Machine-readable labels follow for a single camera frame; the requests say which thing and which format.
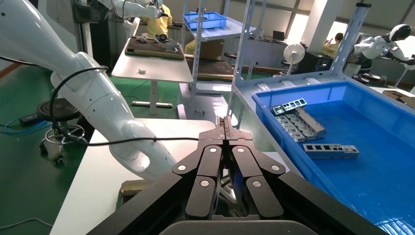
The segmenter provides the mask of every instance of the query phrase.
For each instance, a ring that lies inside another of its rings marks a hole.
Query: chair wheel
[[[64,162],[64,157],[62,155],[57,156],[53,161],[55,162],[56,165],[61,165],[61,164],[65,163]]]
[[[47,154],[46,146],[44,144],[39,145],[39,151],[40,151],[40,154],[46,155]]]

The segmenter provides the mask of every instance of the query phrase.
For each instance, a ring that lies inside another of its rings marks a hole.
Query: blue storage box
[[[197,29],[197,17],[199,13],[189,13],[184,15],[184,21],[189,26],[190,30]],[[218,28],[225,27],[226,20],[228,18],[218,14],[216,12],[205,12],[203,17],[206,18],[203,20],[202,28]]]
[[[396,225],[415,233],[412,112],[347,81],[256,92],[252,97],[256,114],[306,180],[381,228]],[[308,103],[305,111],[327,131],[324,138],[307,143],[355,145],[357,159],[307,156],[270,111],[300,98]]]

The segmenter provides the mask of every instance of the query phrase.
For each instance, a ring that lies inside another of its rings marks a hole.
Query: black mat
[[[186,58],[190,72],[193,69],[193,58]],[[231,80],[233,78],[233,68],[222,60],[199,59],[198,79],[204,80]]]
[[[158,57],[168,60],[184,60],[184,55],[181,51],[177,53],[167,52],[160,44],[153,40],[147,40],[147,43],[138,42],[135,37],[130,39],[125,50],[126,55],[143,56],[143,57]]]

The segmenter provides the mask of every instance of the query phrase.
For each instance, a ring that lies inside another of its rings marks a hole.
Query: laptop
[[[273,31],[273,39],[278,41],[284,41],[285,34],[281,31]]]

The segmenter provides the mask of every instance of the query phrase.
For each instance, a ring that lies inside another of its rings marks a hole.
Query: cardboard box
[[[402,103],[408,105],[409,107],[415,109],[415,97],[409,97],[405,94],[402,94],[400,92],[393,91],[393,90],[383,91],[382,94],[385,94],[385,95],[389,96],[390,98],[395,99],[399,102],[402,102]]]
[[[385,94],[387,96],[389,96],[392,99],[398,100],[400,102],[402,102],[401,100],[399,100],[399,98],[401,97],[408,97],[407,95],[404,95],[400,92],[394,91],[394,90],[385,90],[382,92],[382,94]]]

